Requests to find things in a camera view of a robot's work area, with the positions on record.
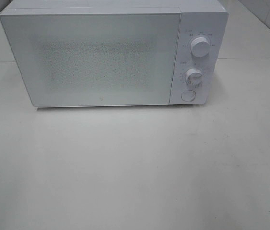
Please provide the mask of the round door release button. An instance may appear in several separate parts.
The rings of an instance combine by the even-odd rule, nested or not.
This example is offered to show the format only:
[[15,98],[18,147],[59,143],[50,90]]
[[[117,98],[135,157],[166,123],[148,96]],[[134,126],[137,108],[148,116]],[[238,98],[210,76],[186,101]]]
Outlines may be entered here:
[[185,102],[192,102],[196,97],[196,92],[193,90],[185,90],[181,94],[181,99]]

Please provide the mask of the white timer knob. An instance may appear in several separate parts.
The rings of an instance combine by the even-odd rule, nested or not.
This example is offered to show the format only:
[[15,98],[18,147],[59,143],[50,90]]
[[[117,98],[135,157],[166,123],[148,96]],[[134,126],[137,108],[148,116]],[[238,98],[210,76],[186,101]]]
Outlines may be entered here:
[[202,82],[203,73],[198,68],[191,68],[186,71],[186,83],[189,85],[198,85]]

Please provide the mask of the white microwave door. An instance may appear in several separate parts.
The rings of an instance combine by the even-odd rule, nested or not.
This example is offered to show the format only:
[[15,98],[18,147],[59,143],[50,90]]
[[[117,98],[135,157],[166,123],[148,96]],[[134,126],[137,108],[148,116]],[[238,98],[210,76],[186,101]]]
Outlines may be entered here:
[[180,14],[0,19],[35,107],[169,103]]

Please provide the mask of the white microwave oven body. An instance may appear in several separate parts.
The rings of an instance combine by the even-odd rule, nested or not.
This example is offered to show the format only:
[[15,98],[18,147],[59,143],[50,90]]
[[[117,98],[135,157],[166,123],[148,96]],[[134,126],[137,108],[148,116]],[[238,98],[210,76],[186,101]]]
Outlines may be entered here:
[[[180,14],[171,93],[167,105],[204,104],[229,17],[226,9],[216,0],[14,0],[2,11],[0,18],[15,15],[120,14]],[[198,36],[206,36],[210,40],[209,53],[204,57],[195,57],[191,53],[190,42]],[[186,71],[191,68],[198,68],[203,73],[202,82],[198,85],[186,83]],[[181,99],[185,90],[196,92],[192,102]]]

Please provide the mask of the upper white round knob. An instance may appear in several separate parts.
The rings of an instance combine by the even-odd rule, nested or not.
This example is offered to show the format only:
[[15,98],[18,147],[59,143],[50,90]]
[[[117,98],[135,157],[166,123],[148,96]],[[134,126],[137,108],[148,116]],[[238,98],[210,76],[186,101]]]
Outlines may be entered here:
[[209,53],[210,40],[206,36],[198,36],[190,42],[190,49],[195,57],[202,58]]

